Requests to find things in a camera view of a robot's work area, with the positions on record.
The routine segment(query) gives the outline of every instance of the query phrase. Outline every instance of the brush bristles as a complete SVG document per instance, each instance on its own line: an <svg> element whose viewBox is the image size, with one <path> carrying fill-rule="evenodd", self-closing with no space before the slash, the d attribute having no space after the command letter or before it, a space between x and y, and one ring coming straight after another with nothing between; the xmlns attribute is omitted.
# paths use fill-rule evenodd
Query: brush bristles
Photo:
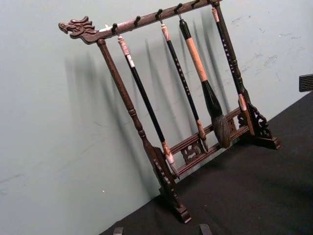
<svg viewBox="0 0 313 235"><path fill-rule="evenodd" d="M215 136L223 148L230 146L230 130L224 115L212 118L212 126Z"/></svg>

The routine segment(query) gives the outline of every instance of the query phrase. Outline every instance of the wall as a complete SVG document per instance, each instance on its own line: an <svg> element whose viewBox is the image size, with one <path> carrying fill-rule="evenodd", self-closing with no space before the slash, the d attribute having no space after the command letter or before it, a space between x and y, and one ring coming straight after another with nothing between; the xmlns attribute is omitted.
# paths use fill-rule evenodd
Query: wall
<svg viewBox="0 0 313 235"><path fill-rule="evenodd" d="M99 29L177 3L2 0L1 235L97 235L158 195L157 180L97 46L70 39L58 22L88 15ZM313 69L313 2L225 0L222 9L250 98L271 119L305 95L298 92L298 76ZM183 17L226 111L236 108L237 96L210 11L206 7ZM208 125L178 19L164 22ZM196 127L160 25L123 36L173 146ZM149 140L160 147L116 38L107 44Z"/></svg>

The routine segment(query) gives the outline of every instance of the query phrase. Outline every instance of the carved dragon head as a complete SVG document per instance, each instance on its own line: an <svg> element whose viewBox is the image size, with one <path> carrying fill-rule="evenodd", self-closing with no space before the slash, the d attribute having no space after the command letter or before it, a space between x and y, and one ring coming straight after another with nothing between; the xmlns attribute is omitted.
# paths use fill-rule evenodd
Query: carved dragon head
<svg viewBox="0 0 313 235"><path fill-rule="evenodd" d="M92 26L92 21L88 21L88 16L85 16L82 20L70 20L70 22L59 23L59 29L64 33L72 32L70 34L71 38L81 37L84 41L89 38L91 35L96 34L98 31L94 30L94 26Z"/></svg>

